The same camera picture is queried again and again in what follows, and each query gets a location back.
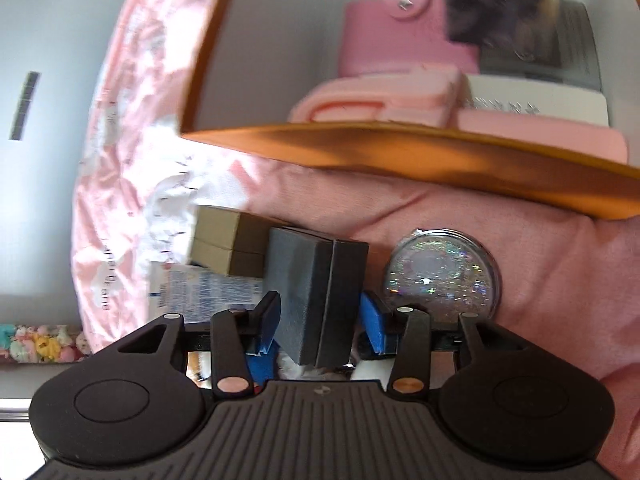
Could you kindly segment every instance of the teal plush toy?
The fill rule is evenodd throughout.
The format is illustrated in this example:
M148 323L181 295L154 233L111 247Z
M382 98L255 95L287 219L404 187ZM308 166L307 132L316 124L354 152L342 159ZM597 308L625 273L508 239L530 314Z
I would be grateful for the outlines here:
M15 335L17 326L0 324L0 350L8 350L11 346L11 338Z

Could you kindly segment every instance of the round compact mirror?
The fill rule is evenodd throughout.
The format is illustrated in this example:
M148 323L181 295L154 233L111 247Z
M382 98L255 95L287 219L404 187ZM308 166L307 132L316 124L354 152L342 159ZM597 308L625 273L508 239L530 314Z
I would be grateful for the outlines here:
M391 256L384 290L394 307L416 304L436 323L456 323L463 312L494 314L500 272L473 238L446 229L416 230Z

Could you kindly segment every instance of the yellow plush toy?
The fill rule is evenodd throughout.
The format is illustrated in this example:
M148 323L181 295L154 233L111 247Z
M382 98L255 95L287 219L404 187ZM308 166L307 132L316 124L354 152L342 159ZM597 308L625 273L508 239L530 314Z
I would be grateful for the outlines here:
M55 361L60 356L60 343L54 337L40 336L36 339L36 350L45 359Z

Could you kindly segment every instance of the pink card holder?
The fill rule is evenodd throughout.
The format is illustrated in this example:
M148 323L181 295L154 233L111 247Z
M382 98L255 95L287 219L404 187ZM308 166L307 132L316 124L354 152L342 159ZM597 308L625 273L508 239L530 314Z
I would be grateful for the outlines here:
M626 139L612 128L459 107L462 77L462 72L453 65L425 64L409 73L329 81L300 101L291 111L289 121L382 121L448 127L628 163Z
M479 49L446 38L444 0L359 0L346 7L338 73L407 72L425 62L478 73Z

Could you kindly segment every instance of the black rectangular strip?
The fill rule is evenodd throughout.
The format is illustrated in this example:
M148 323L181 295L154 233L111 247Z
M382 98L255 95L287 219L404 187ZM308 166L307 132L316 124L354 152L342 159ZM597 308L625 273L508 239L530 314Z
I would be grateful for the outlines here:
M27 113L29 112L29 106L31 106L31 98L39 77L40 72L29 72L27 74L27 79L22 87L22 95L20 96L14 115L14 124L11 128L11 140L22 140L24 123L27 120Z

